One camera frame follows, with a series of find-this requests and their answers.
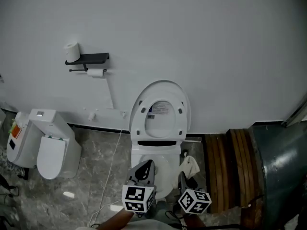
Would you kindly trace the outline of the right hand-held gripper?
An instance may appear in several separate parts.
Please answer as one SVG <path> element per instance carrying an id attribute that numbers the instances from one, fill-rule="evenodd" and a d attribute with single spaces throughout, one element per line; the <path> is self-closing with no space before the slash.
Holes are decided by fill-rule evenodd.
<path id="1" fill-rule="evenodd" d="M 178 176 L 178 188 L 180 197 L 177 202 L 185 213 L 202 214 L 212 203 L 209 193 L 194 178 L 187 180 L 184 172 Z"/>

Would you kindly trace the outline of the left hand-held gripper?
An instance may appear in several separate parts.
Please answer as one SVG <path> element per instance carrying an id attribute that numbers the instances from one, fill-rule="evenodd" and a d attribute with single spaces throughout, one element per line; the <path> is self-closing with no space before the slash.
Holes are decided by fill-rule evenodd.
<path id="1" fill-rule="evenodd" d="M 126 211 L 147 212 L 155 199 L 155 163 L 143 161 L 131 168 L 122 187 L 122 202 Z"/>

